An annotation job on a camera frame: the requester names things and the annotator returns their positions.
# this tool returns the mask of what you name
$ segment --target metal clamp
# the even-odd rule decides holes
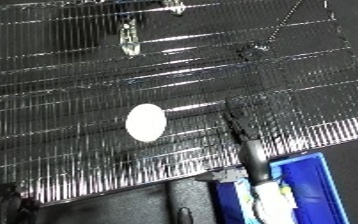
[[[22,198],[15,184],[0,185],[0,224],[35,224],[40,203]]]

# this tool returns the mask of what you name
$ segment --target metal grate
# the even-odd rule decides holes
[[[249,105],[270,157],[358,139],[358,60],[327,1],[189,0],[182,17],[126,1],[135,57],[122,2],[0,6],[0,183],[55,203],[235,165],[225,99]],[[141,103],[168,117],[154,143],[124,128]]]

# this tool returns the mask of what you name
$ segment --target blue tray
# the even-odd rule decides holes
[[[348,224],[323,154],[314,153],[271,164],[273,177],[291,188],[297,204],[298,224]],[[225,224],[254,224],[241,209],[235,183],[217,184],[222,221]]]

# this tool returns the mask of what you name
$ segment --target metal bracket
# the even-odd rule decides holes
[[[181,0],[162,0],[162,6],[171,11],[172,15],[182,16],[186,6]]]

